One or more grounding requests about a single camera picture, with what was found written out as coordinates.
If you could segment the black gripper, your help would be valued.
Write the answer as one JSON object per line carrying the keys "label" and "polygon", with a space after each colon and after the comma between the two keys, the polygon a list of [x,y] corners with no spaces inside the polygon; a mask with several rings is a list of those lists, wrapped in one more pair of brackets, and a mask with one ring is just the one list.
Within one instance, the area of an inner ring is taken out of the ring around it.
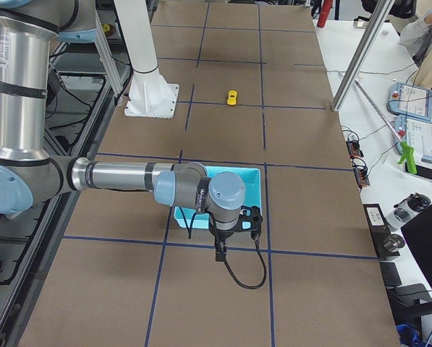
{"label": "black gripper", "polygon": [[208,224],[208,230],[215,241],[215,261],[226,261],[226,240],[231,237],[234,232],[221,230],[217,228],[212,221]]}

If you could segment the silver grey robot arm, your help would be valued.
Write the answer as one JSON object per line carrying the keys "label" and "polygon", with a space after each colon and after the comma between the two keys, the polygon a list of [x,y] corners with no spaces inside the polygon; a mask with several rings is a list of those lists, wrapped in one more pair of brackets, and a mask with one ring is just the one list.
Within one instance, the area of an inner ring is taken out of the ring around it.
{"label": "silver grey robot arm", "polygon": [[44,150],[50,43],[96,36],[93,1],[0,1],[0,213],[86,189],[148,191],[162,205],[208,214],[223,262],[226,240],[242,230],[245,185],[237,174],[209,177],[199,163],[102,163]]}

